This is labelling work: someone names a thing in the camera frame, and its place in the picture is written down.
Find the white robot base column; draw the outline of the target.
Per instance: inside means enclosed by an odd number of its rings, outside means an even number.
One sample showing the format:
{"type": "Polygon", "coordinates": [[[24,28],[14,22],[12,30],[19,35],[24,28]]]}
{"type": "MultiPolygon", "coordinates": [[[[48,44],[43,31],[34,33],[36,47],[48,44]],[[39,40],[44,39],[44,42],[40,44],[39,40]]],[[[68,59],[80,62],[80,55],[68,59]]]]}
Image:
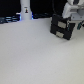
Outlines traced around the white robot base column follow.
{"type": "Polygon", "coordinates": [[[32,12],[30,9],[30,0],[20,0],[21,1],[21,19],[31,20],[32,12]]]}

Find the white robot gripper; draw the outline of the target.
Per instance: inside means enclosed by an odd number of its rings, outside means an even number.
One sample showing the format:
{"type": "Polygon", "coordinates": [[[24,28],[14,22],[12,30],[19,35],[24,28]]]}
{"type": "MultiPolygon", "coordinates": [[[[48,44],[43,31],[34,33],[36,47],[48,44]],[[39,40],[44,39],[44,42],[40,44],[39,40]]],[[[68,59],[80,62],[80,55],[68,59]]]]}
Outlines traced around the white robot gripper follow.
{"type": "MultiPolygon", "coordinates": [[[[67,3],[64,6],[63,18],[71,18],[72,20],[83,20],[84,19],[84,0],[67,0],[67,3]]],[[[83,26],[84,20],[81,21],[77,29],[83,26]]]]}

